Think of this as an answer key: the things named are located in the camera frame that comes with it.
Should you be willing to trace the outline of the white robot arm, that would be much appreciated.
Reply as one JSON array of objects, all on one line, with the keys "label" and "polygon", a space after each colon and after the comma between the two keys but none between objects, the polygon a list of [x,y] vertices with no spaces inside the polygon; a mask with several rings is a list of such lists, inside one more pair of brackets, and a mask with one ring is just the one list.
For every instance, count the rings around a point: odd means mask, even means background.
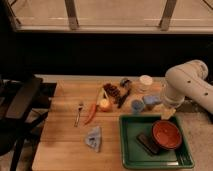
[{"label": "white robot arm", "polygon": [[186,97],[203,107],[213,121],[213,85],[207,83],[208,67],[191,60],[167,70],[161,101],[167,108],[178,108]]}]

